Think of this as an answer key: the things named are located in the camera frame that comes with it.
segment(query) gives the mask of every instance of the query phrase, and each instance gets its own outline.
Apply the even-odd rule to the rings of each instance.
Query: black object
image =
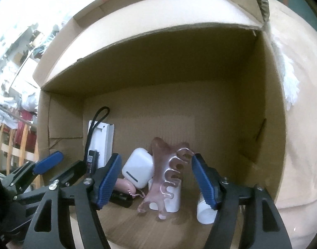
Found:
[[[87,156],[87,171],[86,177],[90,177],[95,173],[95,170],[98,168],[98,151],[90,150]]]
[[[103,110],[107,110],[107,113],[97,122],[95,121],[98,117],[98,115],[103,111]],[[110,108],[108,108],[107,106],[103,106],[101,107],[96,114],[94,115],[92,122],[90,123],[89,126],[89,130],[88,130],[88,135],[87,135],[87,140],[86,140],[86,145],[85,145],[85,154],[84,154],[84,162],[87,161],[87,155],[88,155],[88,149],[89,149],[89,145],[90,145],[90,141],[92,140],[92,135],[94,132],[94,129],[99,125],[100,122],[102,122],[110,113]]]
[[[245,205],[245,215],[239,249],[292,249],[281,216],[266,189],[228,182],[216,169],[208,167],[200,154],[194,157],[214,190],[219,191],[214,194],[218,212],[204,249],[230,248],[240,205]]]
[[[20,62],[19,62],[20,65],[23,64],[23,62],[26,60],[27,56],[28,56],[28,49],[27,49],[26,51],[23,51],[23,55],[22,55],[22,57],[20,58]]]
[[[21,167],[14,170],[2,180],[3,187],[7,190],[9,197],[23,193],[34,181],[38,174],[43,174],[63,160],[63,154],[56,151],[47,158],[38,161],[27,161]]]
[[[124,208],[129,208],[133,203],[133,197],[129,194],[113,190],[109,201]]]
[[[113,154],[104,168],[73,185],[86,172],[85,162],[77,161],[51,179],[49,186],[23,194],[18,186],[7,186],[9,181],[15,181],[14,176],[7,176],[4,182],[7,187],[0,182],[0,243],[24,242],[23,249],[74,248],[69,218],[69,206],[74,205],[84,247],[109,249],[96,210],[106,197],[102,182],[117,161],[121,163],[121,158]],[[18,168],[15,173],[18,178],[22,177],[19,180],[25,177],[31,180],[28,173],[33,167],[32,163],[27,163]]]

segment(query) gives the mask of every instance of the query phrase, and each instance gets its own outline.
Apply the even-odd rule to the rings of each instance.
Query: silver bolt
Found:
[[[228,178],[227,178],[227,177],[224,177],[223,180],[222,180],[222,183],[224,183],[224,184],[229,184]]]
[[[57,188],[57,184],[50,184],[49,190],[55,190]]]
[[[92,179],[91,178],[86,178],[83,180],[84,184],[91,184],[92,183]]]
[[[257,187],[259,190],[261,190],[261,191],[264,189],[264,188],[263,188],[261,185],[259,185],[259,184],[257,184],[256,187]]]

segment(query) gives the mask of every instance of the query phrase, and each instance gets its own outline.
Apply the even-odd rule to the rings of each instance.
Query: torn cardboard edge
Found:
[[[38,64],[33,78],[42,87],[49,76],[51,69],[58,62],[68,46],[81,32],[100,18],[130,4],[141,0],[96,0],[78,14],[76,14],[58,33]],[[264,23],[257,0],[230,0],[254,16],[260,23]]]

